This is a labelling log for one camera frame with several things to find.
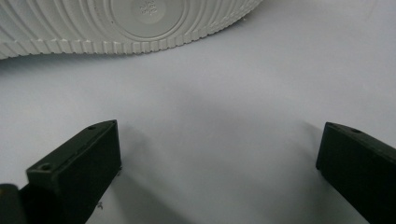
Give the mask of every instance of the rubber sole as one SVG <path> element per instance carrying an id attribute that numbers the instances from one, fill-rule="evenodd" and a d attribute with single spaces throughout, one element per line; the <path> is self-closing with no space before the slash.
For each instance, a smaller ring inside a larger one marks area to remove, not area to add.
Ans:
<path id="1" fill-rule="evenodd" d="M 171 49 L 238 21 L 262 0 L 0 0 L 0 59 Z"/>

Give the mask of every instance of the white surface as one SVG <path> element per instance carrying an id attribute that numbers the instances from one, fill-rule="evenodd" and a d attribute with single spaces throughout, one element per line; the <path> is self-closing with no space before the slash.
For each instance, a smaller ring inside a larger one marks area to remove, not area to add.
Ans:
<path id="1" fill-rule="evenodd" d="M 117 119 L 124 170 L 89 223 L 367 223 L 315 161 L 325 121 L 396 146 L 395 11 L 264 0 L 182 48 L 0 61 L 0 182 Z"/>

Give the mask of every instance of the hole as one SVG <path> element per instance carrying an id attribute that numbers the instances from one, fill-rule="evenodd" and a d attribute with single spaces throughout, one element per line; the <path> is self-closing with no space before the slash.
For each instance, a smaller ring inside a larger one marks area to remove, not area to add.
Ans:
<path id="1" fill-rule="evenodd" d="M 350 131 L 352 131 L 353 133 L 361 133 L 361 131 L 356 130 L 356 129 L 350 129 Z"/>
<path id="2" fill-rule="evenodd" d="M 40 165 L 40 166 L 38 167 L 38 169 L 39 169 L 39 170 L 42 170 L 42 171 L 48 171 L 48 170 L 50 170 L 50 168 L 51 168 L 51 166 L 50 166 L 49 163 L 42 164 L 42 165 Z"/>

